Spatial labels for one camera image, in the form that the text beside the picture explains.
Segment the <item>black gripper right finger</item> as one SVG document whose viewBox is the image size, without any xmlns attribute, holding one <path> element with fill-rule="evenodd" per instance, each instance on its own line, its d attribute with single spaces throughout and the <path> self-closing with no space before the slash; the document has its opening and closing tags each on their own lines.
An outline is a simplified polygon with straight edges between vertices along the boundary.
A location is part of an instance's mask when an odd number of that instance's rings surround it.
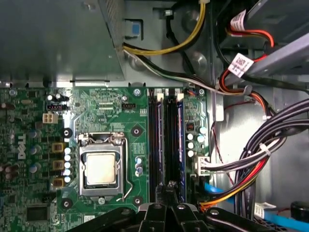
<svg viewBox="0 0 309 232">
<path fill-rule="evenodd" d="M 175 190 L 178 184 L 170 180 L 168 190 L 172 193 L 169 207 L 179 230 L 182 232 L 273 232 L 274 230 L 252 220 L 238 216 L 218 207 L 200 213 L 190 204 L 180 203 Z"/>
</svg>

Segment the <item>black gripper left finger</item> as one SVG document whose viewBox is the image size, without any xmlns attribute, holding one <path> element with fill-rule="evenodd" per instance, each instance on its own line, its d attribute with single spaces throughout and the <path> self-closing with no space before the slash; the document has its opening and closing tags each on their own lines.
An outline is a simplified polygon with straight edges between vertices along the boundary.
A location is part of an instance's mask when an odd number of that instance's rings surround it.
<svg viewBox="0 0 309 232">
<path fill-rule="evenodd" d="M 119 207 L 77 227 L 70 232 L 163 232 L 167 206 L 164 204 L 166 186 L 155 189 L 155 202 L 146 204 L 138 212 Z"/>
</svg>

